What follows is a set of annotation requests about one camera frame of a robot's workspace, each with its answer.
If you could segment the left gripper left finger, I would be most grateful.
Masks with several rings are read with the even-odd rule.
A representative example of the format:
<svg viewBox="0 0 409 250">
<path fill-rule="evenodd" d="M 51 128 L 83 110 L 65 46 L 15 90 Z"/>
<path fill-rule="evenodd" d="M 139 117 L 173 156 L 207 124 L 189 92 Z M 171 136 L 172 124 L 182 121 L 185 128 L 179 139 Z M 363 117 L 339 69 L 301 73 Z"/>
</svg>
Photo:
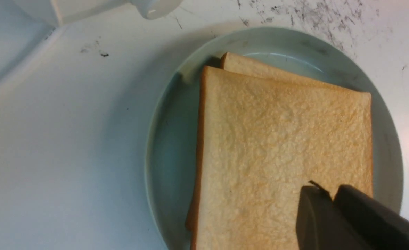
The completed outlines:
<svg viewBox="0 0 409 250">
<path fill-rule="evenodd" d="M 371 250 L 318 183 L 300 189 L 295 233 L 300 250 Z"/>
</svg>

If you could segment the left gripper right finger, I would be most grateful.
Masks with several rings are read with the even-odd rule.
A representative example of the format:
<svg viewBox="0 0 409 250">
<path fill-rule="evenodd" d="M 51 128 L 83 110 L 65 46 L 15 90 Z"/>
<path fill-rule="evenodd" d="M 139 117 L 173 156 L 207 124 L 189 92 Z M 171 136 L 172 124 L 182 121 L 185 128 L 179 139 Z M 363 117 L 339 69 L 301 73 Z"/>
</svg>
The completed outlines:
<svg viewBox="0 0 409 250">
<path fill-rule="evenodd" d="M 409 250 L 409 221 L 350 185 L 334 198 L 354 231 L 374 250 Z"/>
</svg>

